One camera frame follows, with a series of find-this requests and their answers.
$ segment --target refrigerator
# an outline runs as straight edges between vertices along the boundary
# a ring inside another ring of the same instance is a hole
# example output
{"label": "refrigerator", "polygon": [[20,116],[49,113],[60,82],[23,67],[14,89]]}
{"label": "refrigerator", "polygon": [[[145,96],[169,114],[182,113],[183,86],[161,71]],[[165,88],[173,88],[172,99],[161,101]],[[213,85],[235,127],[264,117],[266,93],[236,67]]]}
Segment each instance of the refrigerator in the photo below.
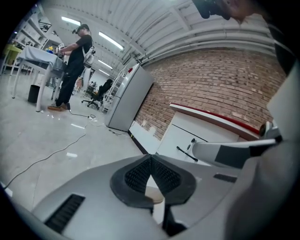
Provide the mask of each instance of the refrigerator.
{"label": "refrigerator", "polygon": [[105,116],[105,124],[127,132],[153,82],[154,78],[140,64],[134,65],[112,100]]}

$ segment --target floor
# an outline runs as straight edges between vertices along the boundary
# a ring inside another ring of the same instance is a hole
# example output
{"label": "floor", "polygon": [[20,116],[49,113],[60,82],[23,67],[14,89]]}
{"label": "floor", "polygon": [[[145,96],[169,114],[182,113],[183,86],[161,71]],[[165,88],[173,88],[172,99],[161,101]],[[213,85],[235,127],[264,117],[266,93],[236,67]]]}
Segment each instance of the floor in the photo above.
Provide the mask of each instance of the floor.
{"label": "floor", "polygon": [[45,161],[33,165],[10,185],[12,199],[32,210],[47,194],[79,173],[123,158],[141,155],[128,135],[115,135],[105,127],[101,111],[81,103],[82,94],[71,97],[71,112],[94,114],[97,122],[68,111],[53,112],[52,89],[45,87],[42,110],[27,102],[31,79],[22,74],[15,99],[11,92],[15,74],[9,82],[9,71],[0,77],[0,181],[5,185],[20,171],[37,160],[63,149],[86,131],[86,135],[66,150],[55,153]]}

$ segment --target chair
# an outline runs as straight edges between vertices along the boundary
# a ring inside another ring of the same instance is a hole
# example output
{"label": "chair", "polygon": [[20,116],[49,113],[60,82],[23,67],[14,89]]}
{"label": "chair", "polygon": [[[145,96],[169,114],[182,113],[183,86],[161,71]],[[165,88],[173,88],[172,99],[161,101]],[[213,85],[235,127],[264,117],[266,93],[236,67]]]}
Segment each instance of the chair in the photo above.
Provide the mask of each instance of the chair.
{"label": "chair", "polygon": [[99,110],[100,107],[102,106],[102,103],[103,103],[103,96],[104,96],[104,94],[110,89],[111,85],[112,85],[112,80],[108,79],[108,80],[106,81],[106,83],[105,83],[103,86],[100,86],[100,87],[99,87],[99,90],[98,90],[98,93],[97,93],[97,94],[92,94],[92,95],[91,95],[91,99],[92,99],[91,101],[88,101],[88,100],[82,100],[81,102],[82,102],[82,103],[83,103],[83,102],[89,103],[89,104],[87,105],[87,107],[90,107],[91,104],[92,104],[92,105],[95,105],[95,106],[97,107],[97,109]]}
{"label": "chair", "polygon": [[95,105],[96,107],[97,107],[97,109],[99,110],[99,108],[101,107],[101,105],[102,105],[102,99],[103,99],[103,95],[105,94],[105,92],[103,92],[103,91],[101,91],[101,88],[102,88],[102,86],[100,86],[99,87],[99,90],[98,90],[98,93],[97,94],[92,94],[91,95],[91,101],[89,101],[89,100],[82,100],[81,102],[83,103],[83,102],[87,102],[87,103],[89,103],[88,105],[87,105],[87,107],[90,107],[90,105]]}

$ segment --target black handle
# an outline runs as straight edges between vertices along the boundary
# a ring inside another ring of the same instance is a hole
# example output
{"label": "black handle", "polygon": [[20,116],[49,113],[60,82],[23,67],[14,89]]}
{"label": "black handle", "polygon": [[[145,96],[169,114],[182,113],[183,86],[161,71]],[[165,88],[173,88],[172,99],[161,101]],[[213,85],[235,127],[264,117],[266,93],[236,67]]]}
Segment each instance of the black handle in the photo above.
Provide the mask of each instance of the black handle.
{"label": "black handle", "polygon": [[184,150],[182,150],[180,147],[176,147],[179,151],[183,152],[185,155],[187,155],[188,157],[190,157],[191,159],[193,159],[195,162],[198,162],[198,159],[195,157],[192,157],[191,155],[189,155],[188,153],[186,153]]}

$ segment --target backpack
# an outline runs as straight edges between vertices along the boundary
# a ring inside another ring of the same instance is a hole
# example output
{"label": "backpack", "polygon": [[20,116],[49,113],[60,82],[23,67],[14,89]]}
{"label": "backpack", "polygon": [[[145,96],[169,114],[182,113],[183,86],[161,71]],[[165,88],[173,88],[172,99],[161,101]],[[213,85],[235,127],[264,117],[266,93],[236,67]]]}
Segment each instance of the backpack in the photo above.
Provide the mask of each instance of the backpack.
{"label": "backpack", "polygon": [[88,64],[88,65],[91,65],[94,61],[94,47],[92,46],[87,53],[84,52],[84,48],[82,46],[82,53],[83,53],[83,56],[84,56],[84,60],[83,60],[83,63],[84,64]]}

